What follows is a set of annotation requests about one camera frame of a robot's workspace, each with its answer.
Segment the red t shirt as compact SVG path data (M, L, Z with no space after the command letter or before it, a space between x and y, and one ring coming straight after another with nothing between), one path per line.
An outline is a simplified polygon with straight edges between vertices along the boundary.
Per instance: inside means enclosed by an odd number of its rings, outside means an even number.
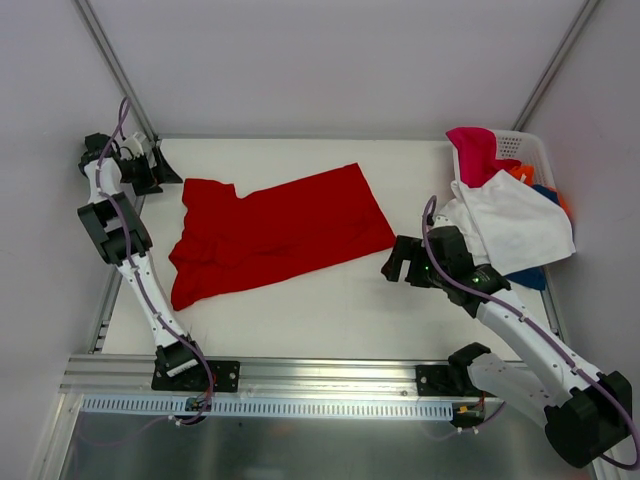
M387 250L395 234L356 164L239 197L189 178L184 229L169 259L174 310Z

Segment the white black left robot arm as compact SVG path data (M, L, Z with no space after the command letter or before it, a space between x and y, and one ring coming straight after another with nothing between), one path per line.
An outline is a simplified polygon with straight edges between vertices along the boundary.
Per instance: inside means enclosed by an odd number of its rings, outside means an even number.
M155 273L151 237L122 188L161 190L148 155L103 133L86 136L84 145L79 170L88 180L89 199L77 215L101 259L116 268L138 300L155 345L154 379L162 389L211 394L214 372L169 308Z

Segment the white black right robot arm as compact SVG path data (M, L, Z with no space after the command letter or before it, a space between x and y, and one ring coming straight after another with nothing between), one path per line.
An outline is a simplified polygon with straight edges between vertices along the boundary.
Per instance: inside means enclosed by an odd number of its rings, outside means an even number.
M443 393L498 397L540 426L556 453L581 468L600 458L627 471L607 451L627 438L637 440L632 386L618 371L603 373L540 325L509 281L491 265L476 265L455 226L428 228L422 238L399 236L381 269L390 282L440 289L498 335L525 364L510 367L490 348L471 343L451 354L445 374L420 387Z

